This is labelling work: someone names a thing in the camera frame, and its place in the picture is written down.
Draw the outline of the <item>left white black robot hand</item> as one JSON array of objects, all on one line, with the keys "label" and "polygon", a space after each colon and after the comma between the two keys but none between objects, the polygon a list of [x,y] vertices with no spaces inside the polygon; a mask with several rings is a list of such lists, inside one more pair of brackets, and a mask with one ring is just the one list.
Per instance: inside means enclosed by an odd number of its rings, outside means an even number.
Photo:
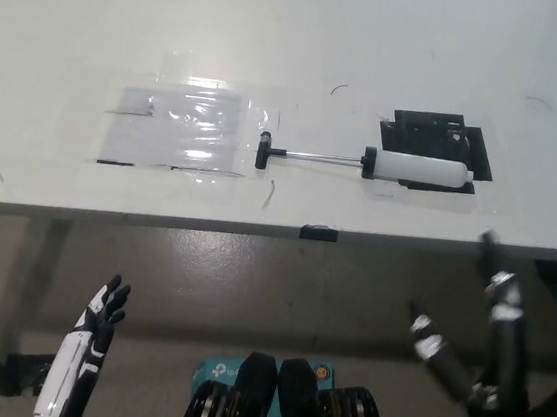
[{"label": "left white black robot hand", "polygon": [[75,323],[73,331],[90,335],[95,353],[105,353],[113,340],[115,326],[124,319],[131,286],[122,284],[122,276],[115,275],[97,291]]}]

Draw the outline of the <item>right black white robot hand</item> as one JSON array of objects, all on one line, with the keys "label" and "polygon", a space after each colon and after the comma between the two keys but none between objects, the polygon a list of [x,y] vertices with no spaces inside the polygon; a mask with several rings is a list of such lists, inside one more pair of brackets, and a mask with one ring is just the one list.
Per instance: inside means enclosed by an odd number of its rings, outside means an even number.
[{"label": "right black white robot hand", "polygon": [[478,270],[483,278],[489,335],[487,362],[472,375],[441,335],[432,316],[412,300],[410,333],[414,352],[467,417],[528,417],[528,348],[524,299],[517,274],[502,260],[496,235],[479,238]]}]

